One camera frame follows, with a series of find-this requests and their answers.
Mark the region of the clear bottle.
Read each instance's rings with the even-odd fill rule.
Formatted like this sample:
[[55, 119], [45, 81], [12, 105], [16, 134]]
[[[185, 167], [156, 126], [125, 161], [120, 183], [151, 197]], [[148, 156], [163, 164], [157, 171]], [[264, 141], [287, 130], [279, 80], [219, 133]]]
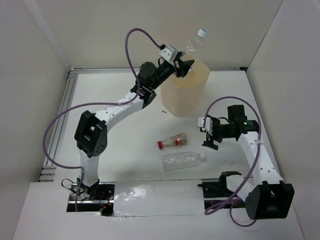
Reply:
[[208, 32], [204, 28], [200, 28], [196, 35], [188, 41], [186, 51], [191, 55], [196, 55], [207, 35]]
[[178, 152], [161, 156], [164, 171], [175, 171], [194, 168], [207, 161], [203, 153], [195, 151]]

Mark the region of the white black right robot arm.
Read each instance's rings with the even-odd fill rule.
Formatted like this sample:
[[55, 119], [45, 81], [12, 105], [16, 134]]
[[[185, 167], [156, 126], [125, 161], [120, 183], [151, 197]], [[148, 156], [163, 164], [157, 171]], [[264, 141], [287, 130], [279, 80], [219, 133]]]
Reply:
[[224, 139], [235, 139], [249, 164], [249, 176], [225, 171], [219, 177], [218, 190], [223, 196], [240, 198], [251, 220], [284, 219], [287, 217], [295, 190], [276, 170], [260, 136], [260, 124], [249, 120], [243, 105], [227, 108], [228, 122], [212, 116], [200, 117], [198, 128], [206, 134], [203, 146], [218, 150]]

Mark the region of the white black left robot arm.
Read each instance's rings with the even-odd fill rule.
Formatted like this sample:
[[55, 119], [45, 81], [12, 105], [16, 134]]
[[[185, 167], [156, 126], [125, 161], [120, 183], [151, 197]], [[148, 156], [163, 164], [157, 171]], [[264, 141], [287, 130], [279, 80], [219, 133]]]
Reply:
[[78, 190], [86, 199], [92, 200], [99, 193], [99, 158], [107, 148], [108, 132], [126, 117], [147, 107], [157, 95], [155, 90], [171, 75], [185, 77], [194, 62], [184, 60], [181, 51], [173, 62], [164, 60], [159, 66], [145, 62], [137, 75], [139, 81], [115, 106], [81, 114], [74, 139], [80, 153]]

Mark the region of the beige plastic bin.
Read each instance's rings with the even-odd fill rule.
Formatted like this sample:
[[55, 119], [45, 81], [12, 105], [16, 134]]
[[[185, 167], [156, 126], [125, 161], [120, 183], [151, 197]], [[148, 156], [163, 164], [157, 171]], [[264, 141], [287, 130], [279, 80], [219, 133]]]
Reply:
[[200, 103], [209, 75], [210, 69], [195, 57], [184, 78], [171, 75], [161, 84], [162, 104], [176, 117], [189, 114]]

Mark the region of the small red cap bottle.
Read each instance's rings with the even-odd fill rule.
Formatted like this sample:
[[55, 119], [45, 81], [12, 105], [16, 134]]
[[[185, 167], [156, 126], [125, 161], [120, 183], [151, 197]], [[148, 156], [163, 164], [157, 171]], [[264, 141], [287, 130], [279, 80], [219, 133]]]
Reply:
[[158, 141], [157, 145], [160, 150], [164, 148], [174, 148], [187, 144], [187, 135], [182, 132], [174, 136], [167, 137], [164, 140]]

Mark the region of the shiny white tape sheet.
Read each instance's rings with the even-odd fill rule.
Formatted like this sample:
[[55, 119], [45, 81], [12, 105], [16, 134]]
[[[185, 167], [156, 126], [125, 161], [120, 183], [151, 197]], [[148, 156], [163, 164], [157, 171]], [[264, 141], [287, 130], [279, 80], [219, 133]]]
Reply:
[[194, 216], [204, 212], [202, 182], [160, 180], [117, 182], [113, 212], [117, 217]]

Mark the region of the aluminium frame rail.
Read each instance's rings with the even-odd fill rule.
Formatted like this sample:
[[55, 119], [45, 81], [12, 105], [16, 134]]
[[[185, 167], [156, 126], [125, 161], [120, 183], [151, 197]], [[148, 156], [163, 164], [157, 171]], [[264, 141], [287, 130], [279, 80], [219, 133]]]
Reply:
[[[74, 134], [81, 113], [96, 112], [106, 102], [117, 102], [134, 85], [135, 78], [127, 69], [73, 71], [63, 97], [60, 117], [47, 139], [48, 153], [60, 167], [54, 179], [75, 180], [78, 177], [80, 152]], [[227, 107], [234, 97], [248, 100], [250, 87], [243, 71], [213, 71], [204, 88], [198, 107], [184, 117], [176, 117], [157, 96], [145, 109], [136, 112], [114, 126], [107, 135], [107, 148], [100, 155], [98, 175], [102, 182], [168, 181], [217, 178], [223, 171], [246, 173], [248, 164], [239, 144], [224, 140], [219, 149], [203, 147], [205, 134], [198, 129], [198, 118], [206, 110], [214, 117], [226, 117]], [[159, 149], [158, 141], [185, 133], [187, 144]], [[195, 151], [206, 156], [206, 162], [189, 168], [164, 171], [161, 156]]]

